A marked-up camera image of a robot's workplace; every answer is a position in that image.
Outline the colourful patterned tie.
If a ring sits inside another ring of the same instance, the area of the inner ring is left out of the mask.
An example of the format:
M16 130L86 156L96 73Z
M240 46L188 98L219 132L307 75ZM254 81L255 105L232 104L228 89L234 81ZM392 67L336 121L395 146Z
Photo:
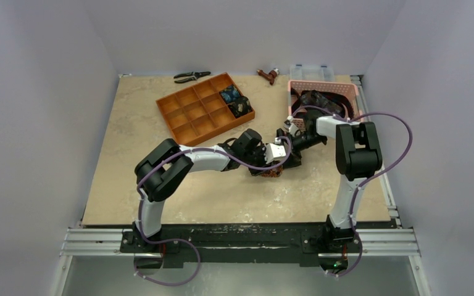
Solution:
M259 176L264 177L264 178L278 178L282 175L283 172L283 165L279 162L275 163L270 163L267 165L267 167L272 167L277 165L275 168L270 168L268 170L264 170L261 172Z

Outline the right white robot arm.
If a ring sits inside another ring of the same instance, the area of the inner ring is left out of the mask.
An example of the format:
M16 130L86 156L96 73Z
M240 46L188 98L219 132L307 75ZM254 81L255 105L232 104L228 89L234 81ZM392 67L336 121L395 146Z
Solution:
M383 156L373 122L349 121L339 115L322 115L317 110L304 115L305 129L300 134L281 128L276 136L291 141L291 154L283 168L301 165L301 151L318 143L335 140L335 163L341 175L339 189L331 213L327 216L319 240L336 251L355 239L356 215L364 193L362 186L381 169Z

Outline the pink plastic basket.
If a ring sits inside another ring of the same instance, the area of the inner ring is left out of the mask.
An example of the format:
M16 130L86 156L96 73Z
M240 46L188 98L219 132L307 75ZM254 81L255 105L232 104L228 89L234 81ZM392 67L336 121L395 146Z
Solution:
M363 112L362 107L359 107L359 99L361 99L359 92L359 85L355 83L342 83L342 82L327 82L327 81L305 81L305 80L289 80L288 81L288 114L291 115L295 108L292 108L291 104L294 102L291 98L290 91L297 91L298 94L302 94L303 91L323 91L328 93L340 94L344 96L352 105L354 114L349 115L349 118L354 118L361 115Z

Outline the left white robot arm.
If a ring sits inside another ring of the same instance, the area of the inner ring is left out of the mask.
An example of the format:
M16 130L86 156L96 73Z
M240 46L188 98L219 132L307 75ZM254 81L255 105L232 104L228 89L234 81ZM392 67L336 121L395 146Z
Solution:
M174 139L162 141L135 167L136 191L140 195L135 225L135 244L144 252L159 246L165 200L172 196L187 174L198 171L231 171L247 167L259 175L281 167L289 156L282 138L264 143L261 135L247 129L211 147L190 147Z

